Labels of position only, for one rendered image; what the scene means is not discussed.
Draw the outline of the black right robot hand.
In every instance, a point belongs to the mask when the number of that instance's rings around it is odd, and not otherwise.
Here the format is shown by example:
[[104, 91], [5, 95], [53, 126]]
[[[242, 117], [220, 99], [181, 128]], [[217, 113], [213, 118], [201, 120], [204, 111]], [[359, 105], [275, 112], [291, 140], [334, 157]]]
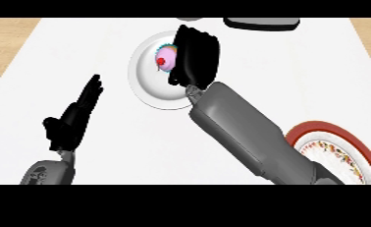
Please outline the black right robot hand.
[[175, 33], [175, 66], [169, 72], [170, 85], [195, 86], [204, 90], [214, 80], [220, 46], [217, 38], [181, 25]]

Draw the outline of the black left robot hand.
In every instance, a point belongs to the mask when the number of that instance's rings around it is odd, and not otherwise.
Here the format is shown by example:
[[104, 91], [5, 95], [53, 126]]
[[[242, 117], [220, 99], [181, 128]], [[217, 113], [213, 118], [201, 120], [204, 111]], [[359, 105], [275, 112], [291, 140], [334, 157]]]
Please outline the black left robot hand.
[[73, 151], [82, 141], [89, 115], [103, 92], [100, 76], [94, 75], [58, 119], [44, 119], [45, 138], [50, 140], [51, 151]]

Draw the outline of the red rimmed patterned plate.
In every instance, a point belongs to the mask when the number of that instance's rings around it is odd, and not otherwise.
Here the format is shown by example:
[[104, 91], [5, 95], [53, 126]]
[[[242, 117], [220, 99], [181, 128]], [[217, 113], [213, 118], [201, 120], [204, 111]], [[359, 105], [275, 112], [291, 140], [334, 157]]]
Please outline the red rimmed patterned plate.
[[285, 140], [344, 185], [371, 185], [371, 150], [335, 124], [303, 122], [291, 128]]

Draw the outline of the white plate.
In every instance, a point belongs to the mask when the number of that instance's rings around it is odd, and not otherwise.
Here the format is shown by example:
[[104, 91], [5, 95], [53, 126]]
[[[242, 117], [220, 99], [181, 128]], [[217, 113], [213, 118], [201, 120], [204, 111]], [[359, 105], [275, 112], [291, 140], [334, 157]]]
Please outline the white plate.
[[138, 46], [128, 67], [131, 89], [139, 101], [160, 110], [178, 110], [191, 105], [185, 88], [167, 83], [169, 74], [156, 65], [156, 53], [172, 43], [175, 31], [153, 35]]

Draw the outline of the pink frosted cupcake with cherry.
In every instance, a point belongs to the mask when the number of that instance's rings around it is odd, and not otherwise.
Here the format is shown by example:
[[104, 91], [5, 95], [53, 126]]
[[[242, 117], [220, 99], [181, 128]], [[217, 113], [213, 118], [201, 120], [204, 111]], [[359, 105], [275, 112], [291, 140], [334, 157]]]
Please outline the pink frosted cupcake with cherry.
[[160, 71], [169, 73], [175, 67], [176, 46], [163, 44], [154, 53], [154, 63]]

